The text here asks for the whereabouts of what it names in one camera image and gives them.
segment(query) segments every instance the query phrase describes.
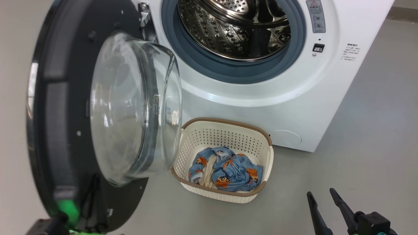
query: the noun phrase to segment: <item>washing machine door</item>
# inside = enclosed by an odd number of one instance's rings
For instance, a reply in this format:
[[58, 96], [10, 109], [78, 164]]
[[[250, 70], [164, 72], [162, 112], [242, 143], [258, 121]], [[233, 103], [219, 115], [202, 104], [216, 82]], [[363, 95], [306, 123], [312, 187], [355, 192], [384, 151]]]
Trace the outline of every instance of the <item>washing machine door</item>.
[[169, 169], [181, 131], [174, 54], [142, 41], [130, 0], [56, 1], [29, 79], [29, 156], [39, 196], [66, 228], [123, 225], [147, 177]]

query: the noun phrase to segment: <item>clothing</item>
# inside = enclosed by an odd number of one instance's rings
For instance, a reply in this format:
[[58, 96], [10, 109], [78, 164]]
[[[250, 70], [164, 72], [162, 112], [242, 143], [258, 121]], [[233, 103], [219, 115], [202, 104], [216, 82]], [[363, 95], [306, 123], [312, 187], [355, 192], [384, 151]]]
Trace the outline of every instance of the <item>clothing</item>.
[[212, 181], [220, 190], [250, 191], [261, 183], [263, 166], [254, 165], [244, 154], [237, 154], [226, 161], [215, 163]]
[[194, 158], [192, 166], [189, 169], [190, 182], [202, 185], [200, 181], [203, 177], [203, 168], [206, 167], [210, 156], [213, 154], [217, 156], [216, 162], [220, 162], [228, 159], [228, 157], [231, 157], [235, 153], [227, 147], [206, 148], [198, 152]]
[[189, 169], [190, 182], [230, 192], [250, 191], [260, 185], [262, 176], [263, 166], [227, 147], [200, 151]]

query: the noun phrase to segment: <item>plastic basket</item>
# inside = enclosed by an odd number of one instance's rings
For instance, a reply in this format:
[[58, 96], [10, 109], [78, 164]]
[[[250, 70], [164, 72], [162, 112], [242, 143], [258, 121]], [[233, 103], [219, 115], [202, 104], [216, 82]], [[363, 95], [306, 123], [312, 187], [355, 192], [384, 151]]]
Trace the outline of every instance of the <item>plastic basket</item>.
[[[227, 192], [189, 182], [189, 168], [196, 154], [205, 148], [218, 146], [228, 147], [236, 154], [243, 153], [254, 164], [262, 165], [261, 184], [250, 192]], [[171, 172], [193, 193], [226, 202], [247, 203], [264, 188], [273, 165], [273, 156], [271, 139], [260, 128], [228, 120], [196, 118], [188, 121], [181, 130], [180, 149]]]

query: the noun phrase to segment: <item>green light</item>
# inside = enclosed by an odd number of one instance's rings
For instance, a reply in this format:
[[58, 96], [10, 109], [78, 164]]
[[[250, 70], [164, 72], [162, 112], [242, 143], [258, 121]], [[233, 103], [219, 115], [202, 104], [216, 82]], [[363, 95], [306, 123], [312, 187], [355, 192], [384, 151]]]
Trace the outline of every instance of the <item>green light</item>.
[[71, 235], [103, 235], [103, 234], [99, 234], [99, 233], [85, 233], [85, 232], [78, 233], [78, 232], [75, 232], [75, 231], [72, 231], [72, 230], [70, 230], [70, 234]]
[[68, 215], [67, 225], [71, 227], [76, 227], [80, 212], [78, 211], [76, 205], [72, 200], [59, 200], [57, 202], [58, 208]]

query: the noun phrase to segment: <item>stainless steel drum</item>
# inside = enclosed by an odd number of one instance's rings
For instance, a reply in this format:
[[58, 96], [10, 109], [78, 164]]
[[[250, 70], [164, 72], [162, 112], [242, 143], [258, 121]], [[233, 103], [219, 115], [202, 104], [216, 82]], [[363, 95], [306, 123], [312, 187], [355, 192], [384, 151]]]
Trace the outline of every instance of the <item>stainless steel drum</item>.
[[231, 60], [266, 58], [291, 38], [287, 16], [275, 0], [179, 0], [178, 10], [201, 47]]

